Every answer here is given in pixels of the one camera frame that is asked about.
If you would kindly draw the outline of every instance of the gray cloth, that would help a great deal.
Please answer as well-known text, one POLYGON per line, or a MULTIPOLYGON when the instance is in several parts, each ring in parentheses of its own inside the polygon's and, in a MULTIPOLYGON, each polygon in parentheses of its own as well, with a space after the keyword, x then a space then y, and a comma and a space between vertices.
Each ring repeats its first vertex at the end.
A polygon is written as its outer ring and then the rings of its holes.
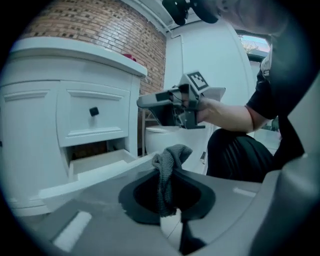
POLYGON ((173 168, 182 168, 182 164, 191 155, 192 149, 181 144, 167 147, 162 154, 156 154, 152 159, 152 165, 159 170, 157 188, 157 206, 161 217, 176 214, 173 204, 171 174, 173 168))

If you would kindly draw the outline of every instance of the black knob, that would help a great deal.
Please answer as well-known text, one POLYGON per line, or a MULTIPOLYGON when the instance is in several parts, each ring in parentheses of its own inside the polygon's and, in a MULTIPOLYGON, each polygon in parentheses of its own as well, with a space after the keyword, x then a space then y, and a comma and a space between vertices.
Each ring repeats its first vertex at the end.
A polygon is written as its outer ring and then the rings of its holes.
POLYGON ((94 116, 96 116, 96 115, 99 115, 99 110, 98 110, 98 108, 97 108, 96 106, 93 107, 93 108, 90 108, 89 111, 90 111, 90 115, 91 115, 92 117, 94 117, 94 116))

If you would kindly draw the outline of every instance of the red brick wall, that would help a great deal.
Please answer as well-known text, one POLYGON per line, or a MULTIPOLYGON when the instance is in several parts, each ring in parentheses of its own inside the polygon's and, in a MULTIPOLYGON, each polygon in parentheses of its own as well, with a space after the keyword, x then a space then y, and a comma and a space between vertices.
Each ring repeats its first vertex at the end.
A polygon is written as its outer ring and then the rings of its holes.
MULTIPOLYGON (((57 0, 25 29, 21 38, 62 37, 133 55, 148 70, 140 94, 163 88, 166 37, 135 9, 120 0, 57 0)), ((141 112, 138 115, 141 146, 141 112)))

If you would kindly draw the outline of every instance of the toilet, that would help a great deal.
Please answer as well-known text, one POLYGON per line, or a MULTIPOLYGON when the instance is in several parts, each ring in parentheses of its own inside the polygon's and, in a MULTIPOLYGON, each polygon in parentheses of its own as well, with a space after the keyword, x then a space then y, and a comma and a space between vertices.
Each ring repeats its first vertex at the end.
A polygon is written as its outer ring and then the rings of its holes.
POLYGON ((207 150, 210 129, 208 125, 202 129, 183 129, 178 126, 150 126, 145 128, 145 149, 147 154, 163 152, 167 147, 182 144, 192 149, 192 154, 184 162, 182 168, 190 172, 202 164, 201 157, 207 150))

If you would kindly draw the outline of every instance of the countertop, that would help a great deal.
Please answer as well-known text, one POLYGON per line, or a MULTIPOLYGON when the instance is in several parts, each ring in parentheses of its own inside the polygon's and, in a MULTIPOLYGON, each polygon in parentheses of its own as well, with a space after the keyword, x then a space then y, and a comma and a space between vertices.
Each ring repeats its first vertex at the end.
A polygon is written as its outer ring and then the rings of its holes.
POLYGON ((144 66, 120 53, 74 39, 48 36, 21 39, 13 45, 8 61, 30 56, 72 57, 108 65, 140 78, 148 74, 144 66))

